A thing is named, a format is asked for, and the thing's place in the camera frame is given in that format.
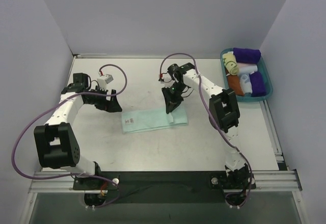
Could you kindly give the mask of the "light mint towel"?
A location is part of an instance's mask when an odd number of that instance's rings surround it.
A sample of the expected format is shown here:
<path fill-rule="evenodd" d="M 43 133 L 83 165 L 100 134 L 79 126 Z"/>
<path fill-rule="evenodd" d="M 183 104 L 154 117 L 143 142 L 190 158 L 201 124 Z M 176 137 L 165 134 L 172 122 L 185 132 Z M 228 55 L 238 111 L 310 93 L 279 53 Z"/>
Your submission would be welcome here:
<path fill-rule="evenodd" d="M 123 133 L 129 134 L 184 126 L 188 124 L 188 117 L 183 106 L 168 114 L 162 107 L 124 112 L 121 121 Z"/>

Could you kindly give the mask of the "green and yellow patterned towel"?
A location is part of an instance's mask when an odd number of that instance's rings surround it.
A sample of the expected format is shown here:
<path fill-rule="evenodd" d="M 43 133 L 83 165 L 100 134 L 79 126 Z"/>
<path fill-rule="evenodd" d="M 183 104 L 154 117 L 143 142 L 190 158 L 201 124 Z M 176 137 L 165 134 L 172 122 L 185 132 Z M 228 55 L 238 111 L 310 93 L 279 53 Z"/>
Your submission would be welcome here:
<path fill-rule="evenodd" d="M 238 75 L 239 67 L 237 65 L 236 57 L 232 52 L 223 54 L 222 61 L 229 74 Z"/>

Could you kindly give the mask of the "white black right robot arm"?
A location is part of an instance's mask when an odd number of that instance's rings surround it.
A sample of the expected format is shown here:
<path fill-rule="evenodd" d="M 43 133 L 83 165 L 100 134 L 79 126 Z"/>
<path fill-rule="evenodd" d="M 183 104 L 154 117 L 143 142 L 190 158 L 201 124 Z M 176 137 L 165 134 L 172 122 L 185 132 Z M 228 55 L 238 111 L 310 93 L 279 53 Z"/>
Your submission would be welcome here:
<path fill-rule="evenodd" d="M 168 67 L 167 74 L 171 77 L 171 82 L 161 89 L 166 113 L 170 114 L 179 107 L 184 100 L 183 93 L 186 88 L 198 92 L 212 127 L 219 132 L 224 141 L 228 186 L 238 188 L 244 181 L 250 180 L 251 168 L 240 151 L 238 138 L 240 111 L 235 92 L 232 89 L 223 89 L 198 74 L 191 63 L 182 66 L 172 64 Z"/>

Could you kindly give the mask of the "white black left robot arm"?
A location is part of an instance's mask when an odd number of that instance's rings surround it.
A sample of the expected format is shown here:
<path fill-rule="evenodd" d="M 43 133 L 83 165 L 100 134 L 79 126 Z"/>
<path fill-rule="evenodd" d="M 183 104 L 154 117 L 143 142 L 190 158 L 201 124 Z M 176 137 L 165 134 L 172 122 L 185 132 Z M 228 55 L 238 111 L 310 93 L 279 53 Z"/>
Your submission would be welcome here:
<path fill-rule="evenodd" d="M 85 184 L 91 189 L 99 188 L 103 176 L 98 163 L 81 155 L 72 124 L 83 105 L 95 106 L 108 113 L 119 113 L 122 108 L 115 96 L 116 90 L 107 90 L 113 81 L 109 74 L 97 79 L 94 89 L 90 88 L 89 76 L 75 73 L 73 82 L 61 92 L 61 106 L 55 109 L 50 119 L 34 129 L 34 138 L 40 165 L 43 168 L 66 170 L 85 177 Z"/>

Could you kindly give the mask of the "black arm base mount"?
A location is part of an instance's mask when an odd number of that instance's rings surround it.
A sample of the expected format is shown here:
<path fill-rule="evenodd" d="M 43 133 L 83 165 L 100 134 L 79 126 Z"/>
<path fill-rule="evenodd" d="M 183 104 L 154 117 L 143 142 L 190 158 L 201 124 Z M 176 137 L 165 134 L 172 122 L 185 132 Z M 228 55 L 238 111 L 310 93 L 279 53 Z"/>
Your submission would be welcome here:
<path fill-rule="evenodd" d="M 84 191 L 86 204 L 206 204 L 241 205 L 256 189 L 254 177 L 225 171 L 104 172 L 111 182 L 76 178 L 73 190 Z"/>

